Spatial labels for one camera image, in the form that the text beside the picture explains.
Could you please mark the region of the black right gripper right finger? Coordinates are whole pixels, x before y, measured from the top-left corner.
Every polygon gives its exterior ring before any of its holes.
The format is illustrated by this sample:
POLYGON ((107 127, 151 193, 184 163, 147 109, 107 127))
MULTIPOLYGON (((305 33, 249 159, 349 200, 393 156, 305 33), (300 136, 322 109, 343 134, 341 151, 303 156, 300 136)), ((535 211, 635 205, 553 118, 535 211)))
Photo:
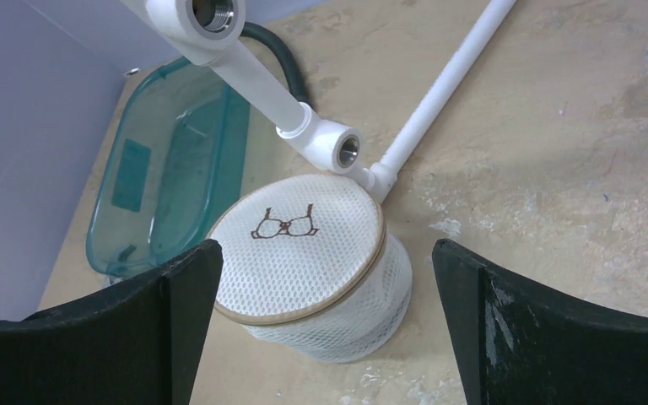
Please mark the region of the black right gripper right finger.
POLYGON ((648 317, 514 273, 453 240, 432 251, 470 404, 648 404, 648 317))

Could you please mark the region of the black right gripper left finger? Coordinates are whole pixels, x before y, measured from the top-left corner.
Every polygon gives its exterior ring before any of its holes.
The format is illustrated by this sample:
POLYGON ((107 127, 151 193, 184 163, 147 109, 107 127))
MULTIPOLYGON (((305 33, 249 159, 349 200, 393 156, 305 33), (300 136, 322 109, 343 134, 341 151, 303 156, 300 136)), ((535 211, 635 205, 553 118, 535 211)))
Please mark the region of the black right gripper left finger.
POLYGON ((0 321, 0 404, 187 404, 223 268, 205 240, 135 277, 0 321))

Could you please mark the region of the teal transparent plastic tub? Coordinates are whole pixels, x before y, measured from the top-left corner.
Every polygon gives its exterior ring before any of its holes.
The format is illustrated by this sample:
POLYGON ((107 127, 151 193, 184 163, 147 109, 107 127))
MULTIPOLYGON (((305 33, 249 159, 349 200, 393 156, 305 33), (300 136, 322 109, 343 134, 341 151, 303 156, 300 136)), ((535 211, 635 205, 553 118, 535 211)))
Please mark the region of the teal transparent plastic tub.
POLYGON ((123 110, 86 240, 98 273, 130 278, 203 240, 240 197, 249 103, 207 67, 158 67, 123 110))

